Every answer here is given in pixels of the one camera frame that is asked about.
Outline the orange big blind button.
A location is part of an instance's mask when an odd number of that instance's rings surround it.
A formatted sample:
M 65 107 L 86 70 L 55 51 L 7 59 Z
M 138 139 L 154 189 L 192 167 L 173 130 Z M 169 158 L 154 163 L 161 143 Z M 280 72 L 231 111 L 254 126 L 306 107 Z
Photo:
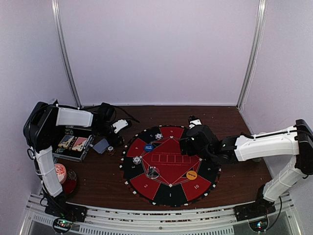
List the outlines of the orange big blind button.
M 197 176 L 198 176 L 197 172 L 195 172 L 195 171 L 193 171 L 193 170 L 190 170 L 190 171 L 188 171 L 188 172 L 186 173 L 186 178 L 187 178 L 188 180 L 191 180 L 191 181 L 195 180 L 195 179 L 197 178 Z

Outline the white chips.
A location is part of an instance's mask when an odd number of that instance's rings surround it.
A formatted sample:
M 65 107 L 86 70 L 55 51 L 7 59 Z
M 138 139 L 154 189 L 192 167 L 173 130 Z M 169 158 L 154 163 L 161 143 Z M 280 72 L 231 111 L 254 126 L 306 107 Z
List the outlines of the white chips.
M 156 140 L 161 140 L 163 138 L 163 135 L 161 133 L 155 134 L 155 139 Z
M 141 162 L 142 162 L 142 158 L 141 157 L 136 156 L 136 157 L 133 158 L 133 163 L 135 165 L 141 164 Z

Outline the blue small blind button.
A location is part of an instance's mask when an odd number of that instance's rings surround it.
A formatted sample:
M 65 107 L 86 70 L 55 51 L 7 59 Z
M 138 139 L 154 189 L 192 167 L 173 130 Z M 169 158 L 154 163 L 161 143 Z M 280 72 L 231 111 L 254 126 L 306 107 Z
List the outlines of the blue small blind button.
M 151 152 L 151 151 L 153 151 L 153 149 L 154 149 L 154 146 L 152 144 L 146 144 L 144 146 L 144 151 L 145 152 Z

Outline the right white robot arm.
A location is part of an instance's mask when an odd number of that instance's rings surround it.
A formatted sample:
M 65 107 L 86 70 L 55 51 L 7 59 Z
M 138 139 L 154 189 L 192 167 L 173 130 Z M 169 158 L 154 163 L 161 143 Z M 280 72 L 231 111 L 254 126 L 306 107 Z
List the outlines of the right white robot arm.
M 280 173 L 260 188 L 260 198 L 251 204 L 250 209 L 255 216 L 261 216 L 269 209 L 269 203 L 276 201 L 298 180 L 313 173 L 313 131 L 303 119 L 283 130 L 258 135 L 241 133 L 222 140 L 218 140 L 199 119 L 192 119 L 179 145 L 183 155 L 198 155 L 217 165 L 290 156 Z

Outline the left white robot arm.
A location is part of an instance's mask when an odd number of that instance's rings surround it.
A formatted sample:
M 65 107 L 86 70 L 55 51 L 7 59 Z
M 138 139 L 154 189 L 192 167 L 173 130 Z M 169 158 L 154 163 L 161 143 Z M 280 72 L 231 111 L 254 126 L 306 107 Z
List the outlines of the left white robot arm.
M 90 129 L 104 136 L 112 146 L 123 143 L 119 132 L 131 126 L 127 119 L 114 120 L 116 107 L 102 103 L 97 111 L 38 102 L 27 119 L 23 134 L 29 146 L 29 157 L 34 161 L 43 190 L 52 198 L 63 196 L 64 190 L 54 169 L 53 146 L 61 130 L 66 127 Z

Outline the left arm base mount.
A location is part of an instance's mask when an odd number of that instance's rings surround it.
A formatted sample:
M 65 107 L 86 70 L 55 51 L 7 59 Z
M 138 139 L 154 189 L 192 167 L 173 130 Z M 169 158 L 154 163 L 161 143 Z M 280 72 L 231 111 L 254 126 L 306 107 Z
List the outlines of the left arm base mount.
M 56 197 L 46 196 L 47 205 L 45 213 L 55 217 L 64 218 L 72 222 L 84 222 L 87 215 L 87 207 L 67 203 L 65 194 Z

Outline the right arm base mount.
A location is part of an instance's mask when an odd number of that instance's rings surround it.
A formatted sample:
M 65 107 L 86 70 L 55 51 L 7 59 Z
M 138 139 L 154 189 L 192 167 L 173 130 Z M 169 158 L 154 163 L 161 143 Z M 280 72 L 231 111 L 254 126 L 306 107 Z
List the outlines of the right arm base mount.
M 255 206 L 253 203 L 235 206 L 234 213 L 237 221 L 251 220 L 276 212 L 274 205 L 269 208 Z

